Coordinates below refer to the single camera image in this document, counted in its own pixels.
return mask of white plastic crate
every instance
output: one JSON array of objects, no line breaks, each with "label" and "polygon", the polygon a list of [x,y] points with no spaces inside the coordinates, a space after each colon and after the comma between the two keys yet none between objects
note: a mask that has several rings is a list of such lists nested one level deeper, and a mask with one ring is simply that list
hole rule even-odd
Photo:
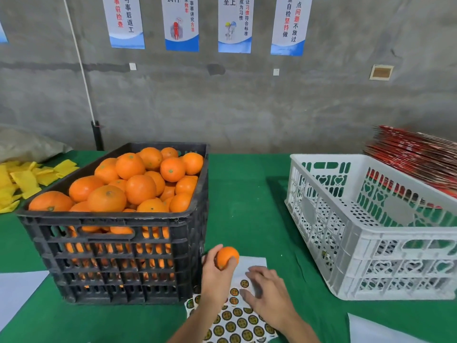
[{"label": "white plastic crate", "polygon": [[291,159],[285,203],[332,294],[454,299],[456,199],[366,155]]}]

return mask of round sticker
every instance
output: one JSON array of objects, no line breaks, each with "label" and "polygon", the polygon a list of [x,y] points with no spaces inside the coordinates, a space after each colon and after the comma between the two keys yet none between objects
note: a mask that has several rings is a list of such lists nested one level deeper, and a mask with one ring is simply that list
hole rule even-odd
[{"label": "round sticker", "polygon": [[222,312],[222,318],[224,320],[229,321],[232,318],[232,313],[230,313],[229,311],[224,311]]},{"label": "round sticker", "polygon": [[265,330],[263,328],[261,328],[260,326],[256,326],[256,327],[254,327],[254,334],[257,337],[263,337],[263,335],[265,334]]},{"label": "round sticker", "polygon": [[243,336],[244,340],[248,342],[252,341],[252,339],[254,338],[252,332],[249,330],[244,330],[241,335]]},{"label": "round sticker", "polygon": [[192,299],[188,300],[186,303],[186,307],[187,307],[187,309],[194,308],[194,300],[192,300]]},{"label": "round sticker", "polygon": [[265,331],[267,331],[270,335],[274,335],[275,334],[275,329],[272,328],[270,325],[268,324],[265,324]]},{"label": "round sticker", "polygon": [[239,308],[235,308],[233,310],[233,315],[236,316],[236,317],[241,317],[243,315],[243,311]]},{"label": "round sticker", "polygon": [[203,338],[204,341],[207,341],[211,338],[211,336],[213,335],[213,333],[211,332],[211,330],[208,330],[208,332],[206,333],[206,336],[205,338]]},{"label": "round sticker", "polygon": [[259,323],[259,318],[256,317],[255,315],[250,315],[248,317],[248,320],[252,325],[257,325]]},{"label": "round sticker", "polygon": [[230,336],[230,343],[241,343],[241,337],[237,333],[234,333]]},{"label": "round sticker", "polygon": [[225,330],[222,326],[220,325],[216,325],[214,328],[213,328],[213,332],[216,336],[220,337],[224,334]]},{"label": "round sticker", "polygon": [[227,324],[225,324],[225,329],[228,331],[228,332],[235,332],[236,330],[236,325],[234,322],[228,322]]},{"label": "round sticker", "polygon": [[236,322],[240,328],[247,328],[248,322],[245,318],[239,318]]}]

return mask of concrete wall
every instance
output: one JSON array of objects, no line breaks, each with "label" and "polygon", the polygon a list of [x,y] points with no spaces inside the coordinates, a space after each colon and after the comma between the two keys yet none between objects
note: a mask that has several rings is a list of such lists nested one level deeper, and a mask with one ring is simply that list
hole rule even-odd
[{"label": "concrete wall", "polygon": [[[140,0],[146,50],[111,48],[102,0],[68,1],[107,149],[358,152],[377,124],[457,140],[457,0],[313,0],[302,57],[270,55],[276,0],[255,0],[251,54],[218,53],[217,0],[199,0],[199,53],[165,51],[160,0]],[[93,149],[63,0],[0,0],[0,21],[0,123]]]}]

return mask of green tablecloth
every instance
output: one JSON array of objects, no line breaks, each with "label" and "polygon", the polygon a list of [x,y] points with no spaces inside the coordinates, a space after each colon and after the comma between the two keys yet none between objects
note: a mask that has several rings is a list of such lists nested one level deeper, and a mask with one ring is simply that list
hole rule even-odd
[{"label": "green tablecloth", "polygon": [[[72,151],[54,162],[69,158],[84,166],[101,155]],[[206,249],[224,243],[241,255],[266,257],[322,342],[349,342],[348,312],[429,342],[454,342],[456,301],[342,301],[328,291],[284,205],[289,168],[288,155],[211,155]],[[45,269],[13,213],[0,215],[0,260],[0,272]],[[0,342],[161,343],[185,319],[183,305],[68,304],[48,277],[0,332]]]}]

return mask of right hand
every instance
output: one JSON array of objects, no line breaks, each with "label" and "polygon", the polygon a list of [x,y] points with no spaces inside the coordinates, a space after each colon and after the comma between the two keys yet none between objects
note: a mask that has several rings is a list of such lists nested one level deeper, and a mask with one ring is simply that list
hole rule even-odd
[{"label": "right hand", "polygon": [[263,266],[249,267],[246,276],[259,284],[262,295],[256,298],[248,290],[241,289],[241,296],[269,325],[284,333],[287,325],[299,317],[284,280],[278,277],[275,270],[269,270]]}]

